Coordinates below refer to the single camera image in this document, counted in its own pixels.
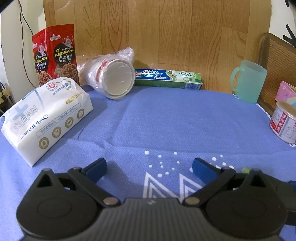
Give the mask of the cluttered side shelf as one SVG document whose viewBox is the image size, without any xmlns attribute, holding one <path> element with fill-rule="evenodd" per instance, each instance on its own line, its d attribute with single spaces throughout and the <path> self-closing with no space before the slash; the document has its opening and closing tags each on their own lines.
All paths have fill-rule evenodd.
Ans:
<svg viewBox="0 0 296 241">
<path fill-rule="evenodd" d="M 4 114 L 10 107 L 13 106 L 13 101 L 11 99 L 10 91 L 5 88 L 4 84 L 1 82 L 0 86 L 0 112 L 1 115 Z"/>
</svg>

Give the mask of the red snack box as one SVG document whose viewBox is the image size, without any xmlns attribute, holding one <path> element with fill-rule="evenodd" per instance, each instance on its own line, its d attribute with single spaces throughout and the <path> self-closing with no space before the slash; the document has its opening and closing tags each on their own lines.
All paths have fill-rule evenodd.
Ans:
<svg viewBox="0 0 296 241">
<path fill-rule="evenodd" d="M 73 24 L 47 27 L 33 35 L 32 44 L 40 86 L 58 77 L 79 83 Z"/>
</svg>

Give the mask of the white tissue pack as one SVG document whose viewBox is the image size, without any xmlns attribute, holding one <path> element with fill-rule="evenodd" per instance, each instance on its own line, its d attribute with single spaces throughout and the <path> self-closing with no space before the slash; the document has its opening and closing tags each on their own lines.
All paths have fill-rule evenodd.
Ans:
<svg viewBox="0 0 296 241">
<path fill-rule="evenodd" d="M 1 132 L 32 167 L 92 110 L 89 94 L 73 79 L 59 77 L 31 91 L 6 111 Z"/>
</svg>

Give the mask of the pink tin storage box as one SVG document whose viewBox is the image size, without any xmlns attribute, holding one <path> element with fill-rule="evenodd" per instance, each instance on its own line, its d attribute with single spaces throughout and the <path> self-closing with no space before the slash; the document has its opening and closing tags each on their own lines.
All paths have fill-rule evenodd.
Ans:
<svg viewBox="0 0 296 241">
<path fill-rule="evenodd" d="M 293 85 L 282 81 L 277 91 L 275 100 L 285 101 L 296 108 L 296 88 Z"/>
</svg>

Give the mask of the green translucent plastic mug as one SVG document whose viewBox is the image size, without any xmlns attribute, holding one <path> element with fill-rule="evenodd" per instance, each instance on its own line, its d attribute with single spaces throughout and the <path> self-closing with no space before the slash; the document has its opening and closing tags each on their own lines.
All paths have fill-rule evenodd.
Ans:
<svg viewBox="0 0 296 241">
<path fill-rule="evenodd" d="M 267 70 L 261 65 L 243 60 L 230 76 L 230 86 L 235 95 L 244 102 L 257 102 L 263 88 Z"/>
</svg>

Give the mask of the pink-labelled tin can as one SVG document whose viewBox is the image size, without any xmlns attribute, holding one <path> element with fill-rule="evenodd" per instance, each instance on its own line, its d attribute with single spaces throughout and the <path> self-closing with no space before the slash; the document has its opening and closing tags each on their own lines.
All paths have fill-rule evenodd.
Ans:
<svg viewBox="0 0 296 241">
<path fill-rule="evenodd" d="M 295 144 L 295 107 L 285 101 L 278 101 L 269 126 L 282 141 Z"/>
</svg>

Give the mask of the plastic-wrapped paper cups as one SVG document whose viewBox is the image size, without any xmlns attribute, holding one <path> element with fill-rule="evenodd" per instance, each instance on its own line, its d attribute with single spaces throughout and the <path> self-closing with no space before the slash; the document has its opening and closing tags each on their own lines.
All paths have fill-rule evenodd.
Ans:
<svg viewBox="0 0 296 241">
<path fill-rule="evenodd" d="M 115 54 L 97 56 L 81 69 L 80 76 L 98 93 L 113 100 L 125 97 L 135 83 L 134 51 L 128 47 Z"/>
</svg>

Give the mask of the green Crest toothpaste box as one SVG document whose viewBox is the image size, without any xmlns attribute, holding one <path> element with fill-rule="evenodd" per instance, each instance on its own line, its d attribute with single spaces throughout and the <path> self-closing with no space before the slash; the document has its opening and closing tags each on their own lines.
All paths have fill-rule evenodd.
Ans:
<svg viewBox="0 0 296 241">
<path fill-rule="evenodd" d="M 200 73 L 165 69 L 135 69 L 136 86 L 200 90 L 202 84 Z"/>
</svg>

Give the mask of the wooden panel board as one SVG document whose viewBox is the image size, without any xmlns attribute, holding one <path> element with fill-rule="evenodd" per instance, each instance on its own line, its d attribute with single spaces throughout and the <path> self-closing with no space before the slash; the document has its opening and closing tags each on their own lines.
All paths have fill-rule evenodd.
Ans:
<svg viewBox="0 0 296 241">
<path fill-rule="evenodd" d="M 135 68 L 202 75 L 206 90 L 231 92 L 233 69 L 256 61 L 270 1 L 44 1 L 47 26 L 73 24 L 78 64 L 126 47 Z"/>
</svg>

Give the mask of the blue patterned tablecloth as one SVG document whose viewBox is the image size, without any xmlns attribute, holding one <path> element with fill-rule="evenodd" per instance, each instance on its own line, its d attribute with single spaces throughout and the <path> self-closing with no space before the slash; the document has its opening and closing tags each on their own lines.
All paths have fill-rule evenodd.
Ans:
<svg viewBox="0 0 296 241">
<path fill-rule="evenodd" d="M 134 87 L 113 101 L 91 87 L 93 111 L 30 167 L 1 137 L 1 240 L 19 240 L 16 209 L 44 168 L 64 173 L 103 157 L 107 174 L 98 185 L 117 198 L 184 199 L 203 182 L 192 162 L 259 168 L 282 181 L 295 180 L 295 147 L 279 139 L 256 104 L 232 94 Z"/>
</svg>

